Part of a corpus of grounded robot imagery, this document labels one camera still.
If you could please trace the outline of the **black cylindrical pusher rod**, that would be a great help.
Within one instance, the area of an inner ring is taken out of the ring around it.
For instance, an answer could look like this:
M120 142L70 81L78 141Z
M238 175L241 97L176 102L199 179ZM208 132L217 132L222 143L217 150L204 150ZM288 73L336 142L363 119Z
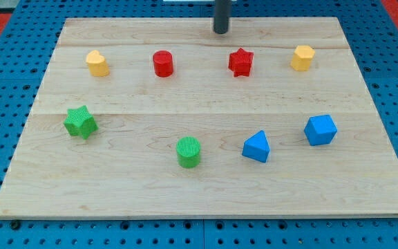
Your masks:
M215 0L213 31L217 34L225 34L229 30L229 18L231 16L231 0Z

